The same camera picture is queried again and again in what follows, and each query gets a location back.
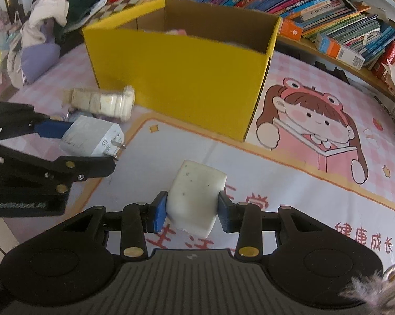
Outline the white soap bar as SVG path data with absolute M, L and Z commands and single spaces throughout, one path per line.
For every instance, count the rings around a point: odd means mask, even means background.
M 218 195 L 227 175 L 194 161 L 181 165 L 167 196 L 166 212 L 179 230 L 207 238 L 217 217 Z

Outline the large white power adapter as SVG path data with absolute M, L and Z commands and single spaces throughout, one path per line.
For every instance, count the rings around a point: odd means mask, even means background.
M 60 139 L 62 150 L 73 156 L 109 156 L 118 158 L 126 148 L 119 124 L 81 115 Z

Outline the pink plush pig toy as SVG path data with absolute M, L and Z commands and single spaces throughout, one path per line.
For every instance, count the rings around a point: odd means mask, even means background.
M 169 30 L 169 31 L 165 31 L 165 34 L 186 36 L 187 32 L 184 29 L 172 29 L 172 30 Z

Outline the pink checkered table mat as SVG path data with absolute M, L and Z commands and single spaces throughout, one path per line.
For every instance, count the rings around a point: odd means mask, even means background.
M 122 126 L 126 149 L 115 172 L 103 180 L 76 183 L 65 214 L 103 205 L 118 211 L 149 202 L 171 186 L 186 160 L 227 175 L 225 191 L 233 202 L 265 211 L 293 206 L 371 248 L 384 265 L 395 263 L 395 124 L 375 99 L 297 59 L 275 53 L 268 84 L 295 77 L 340 99 L 354 119 L 368 166 L 367 180 L 320 171 L 303 151 L 263 147 L 255 134 L 234 141 L 137 106 Z

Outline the cream toy truck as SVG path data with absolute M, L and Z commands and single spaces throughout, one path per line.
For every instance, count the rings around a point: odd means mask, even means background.
M 135 104 L 135 89 L 130 85 L 125 86 L 122 92 L 77 87 L 63 93 L 62 104 L 127 122 Z

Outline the pile of clothes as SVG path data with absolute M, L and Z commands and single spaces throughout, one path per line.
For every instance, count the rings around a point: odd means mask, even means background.
M 8 44 L 6 70 L 13 87 L 38 80 L 58 61 L 66 33 L 84 26 L 107 0 L 35 0 L 29 18 Z

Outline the yellow cardboard box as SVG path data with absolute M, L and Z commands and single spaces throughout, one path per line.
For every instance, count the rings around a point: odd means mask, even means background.
M 237 141 L 255 113 L 281 19 L 192 0 L 153 0 L 87 26 L 98 86 Z M 184 29 L 186 36 L 165 31 Z

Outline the orange white toothpaste box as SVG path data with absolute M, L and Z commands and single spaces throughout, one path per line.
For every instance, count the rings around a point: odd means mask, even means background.
M 293 41 L 300 41 L 303 28 L 294 23 L 292 20 L 281 18 L 281 26 L 279 27 L 279 35 Z

